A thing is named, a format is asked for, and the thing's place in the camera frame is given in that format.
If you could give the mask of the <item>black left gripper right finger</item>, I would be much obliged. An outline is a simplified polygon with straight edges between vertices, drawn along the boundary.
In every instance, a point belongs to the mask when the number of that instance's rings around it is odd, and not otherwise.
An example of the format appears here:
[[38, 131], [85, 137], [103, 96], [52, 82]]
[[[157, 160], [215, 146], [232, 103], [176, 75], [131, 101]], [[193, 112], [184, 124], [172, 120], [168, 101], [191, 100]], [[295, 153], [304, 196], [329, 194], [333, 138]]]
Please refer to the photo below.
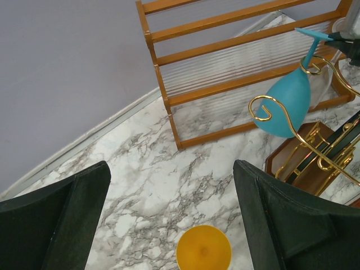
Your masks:
[[359, 209], [311, 195], [245, 160], [233, 176], [254, 269], [359, 269]]

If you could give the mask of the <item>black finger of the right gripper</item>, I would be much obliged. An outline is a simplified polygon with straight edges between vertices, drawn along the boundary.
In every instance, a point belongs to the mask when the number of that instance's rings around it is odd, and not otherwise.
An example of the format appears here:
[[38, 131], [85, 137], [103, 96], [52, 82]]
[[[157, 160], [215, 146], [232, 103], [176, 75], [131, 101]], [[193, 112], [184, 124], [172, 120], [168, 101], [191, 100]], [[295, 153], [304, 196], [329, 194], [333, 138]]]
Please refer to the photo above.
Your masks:
[[359, 39], [345, 39], [339, 32], [331, 33], [328, 36], [332, 40], [326, 41], [326, 46], [340, 50], [349, 59], [350, 65], [359, 66]]

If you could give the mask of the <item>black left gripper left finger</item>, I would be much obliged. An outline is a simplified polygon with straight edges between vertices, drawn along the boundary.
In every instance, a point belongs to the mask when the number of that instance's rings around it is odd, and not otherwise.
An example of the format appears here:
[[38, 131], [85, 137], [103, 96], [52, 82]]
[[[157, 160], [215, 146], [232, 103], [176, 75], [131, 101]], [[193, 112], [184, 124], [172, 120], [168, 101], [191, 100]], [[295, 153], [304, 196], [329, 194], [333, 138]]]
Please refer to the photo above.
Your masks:
[[110, 181], [101, 161], [1, 202], [1, 269], [85, 269]]

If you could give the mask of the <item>gold wire wine glass rack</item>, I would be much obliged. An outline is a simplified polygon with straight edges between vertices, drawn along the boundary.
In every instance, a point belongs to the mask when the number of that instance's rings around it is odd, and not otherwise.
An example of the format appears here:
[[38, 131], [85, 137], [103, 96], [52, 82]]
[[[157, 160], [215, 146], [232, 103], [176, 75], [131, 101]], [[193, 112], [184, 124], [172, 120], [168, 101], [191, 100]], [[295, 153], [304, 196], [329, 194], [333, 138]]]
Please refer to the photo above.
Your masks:
[[[335, 67], [335, 65], [333, 63], [331, 63], [329, 60], [321, 57], [321, 56], [317, 56], [314, 55], [312, 56], [312, 58], [317, 58], [320, 61], [324, 62], [327, 66], [329, 66], [332, 71], [333, 74], [335, 75], [335, 77], [337, 78], [337, 81], [344, 86], [350, 93], [356, 95], [359, 97], [359, 92], [357, 90], [355, 90], [350, 84], [348, 84], [342, 77], [340, 71], [338, 71], [338, 69]], [[290, 131], [293, 133], [293, 135], [300, 141], [300, 144], [309, 148], [311, 153], [314, 153], [317, 155], [318, 157], [318, 166], [320, 167], [320, 169], [327, 171], [330, 169], [335, 169], [336, 172], [339, 172], [341, 174], [343, 174], [344, 176], [347, 177], [347, 179], [349, 179], [350, 181], [352, 181], [353, 183], [355, 183], [357, 186], [359, 186], [359, 181], [356, 180], [354, 177], [352, 177], [349, 173], [347, 173], [343, 167], [341, 167], [338, 163], [336, 163], [335, 161], [332, 161], [330, 158], [328, 158], [326, 155], [326, 152], [321, 152], [319, 149], [315, 148], [314, 146], [312, 146], [306, 139], [304, 139], [303, 137], [300, 136], [300, 134], [295, 130], [295, 128], [293, 127], [293, 123], [291, 122], [290, 119], [290, 115], [286, 110], [286, 107], [284, 104], [282, 104], [279, 100], [275, 99], [274, 97], [271, 96], [267, 96], [267, 95], [260, 95], [260, 96], [256, 96], [254, 97], [248, 104], [248, 110], [249, 113], [251, 115], [251, 117], [259, 122], [267, 122], [269, 120], [272, 119], [272, 113], [264, 106], [262, 105], [262, 109], [263, 111], [267, 114], [266, 118], [260, 118], [257, 117], [253, 110], [252, 110], [252, 105], [256, 100], [259, 99], [266, 99], [266, 100], [270, 100], [272, 102], [274, 102], [275, 104], [277, 104], [283, 111], [283, 114], [287, 120], [288, 126]]]

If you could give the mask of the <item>yellow plastic wine glass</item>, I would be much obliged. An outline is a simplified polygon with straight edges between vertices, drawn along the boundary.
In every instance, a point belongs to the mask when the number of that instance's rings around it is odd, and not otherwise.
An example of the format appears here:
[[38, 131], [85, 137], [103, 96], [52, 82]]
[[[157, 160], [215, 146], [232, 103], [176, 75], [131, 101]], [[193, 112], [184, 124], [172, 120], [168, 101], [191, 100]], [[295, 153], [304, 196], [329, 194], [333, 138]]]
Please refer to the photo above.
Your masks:
[[179, 239], [175, 254], [180, 270], [227, 270], [232, 259], [231, 244], [227, 236], [209, 225], [187, 230]]

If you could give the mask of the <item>light blue plastic wine glass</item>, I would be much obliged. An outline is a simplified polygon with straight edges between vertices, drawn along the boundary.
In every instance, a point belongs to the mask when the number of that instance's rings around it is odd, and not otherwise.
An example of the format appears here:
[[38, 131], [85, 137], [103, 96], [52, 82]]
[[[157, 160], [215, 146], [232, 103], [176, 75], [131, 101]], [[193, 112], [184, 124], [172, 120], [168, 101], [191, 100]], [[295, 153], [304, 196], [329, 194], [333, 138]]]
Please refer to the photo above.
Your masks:
[[307, 70], [320, 41], [332, 41], [327, 34], [297, 28], [296, 31], [314, 39], [300, 66], [278, 80], [264, 96], [248, 105], [255, 125], [263, 131], [282, 138], [293, 138], [301, 127], [311, 104], [311, 87]]

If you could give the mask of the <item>clear wine glass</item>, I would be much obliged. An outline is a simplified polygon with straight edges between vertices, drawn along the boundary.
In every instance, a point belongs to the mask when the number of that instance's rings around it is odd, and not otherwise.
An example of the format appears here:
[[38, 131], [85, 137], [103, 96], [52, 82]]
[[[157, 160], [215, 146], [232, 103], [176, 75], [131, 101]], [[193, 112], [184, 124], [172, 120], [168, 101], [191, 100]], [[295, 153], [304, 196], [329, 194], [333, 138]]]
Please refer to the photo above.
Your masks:
[[[332, 25], [331, 32], [339, 32], [343, 28], [345, 18], [340, 18], [334, 22]], [[337, 50], [336, 53], [333, 55], [332, 59], [329, 60], [333, 65], [335, 65], [342, 52]], [[333, 77], [333, 70], [327, 64], [322, 67], [321, 74], [318, 76], [309, 76], [310, 88], [312, 91], [311, 94], [311, 102], [310, 102], [310, 109], [314, 109], [325, 97], [327, 91], [330, 88], [332, 77]]]

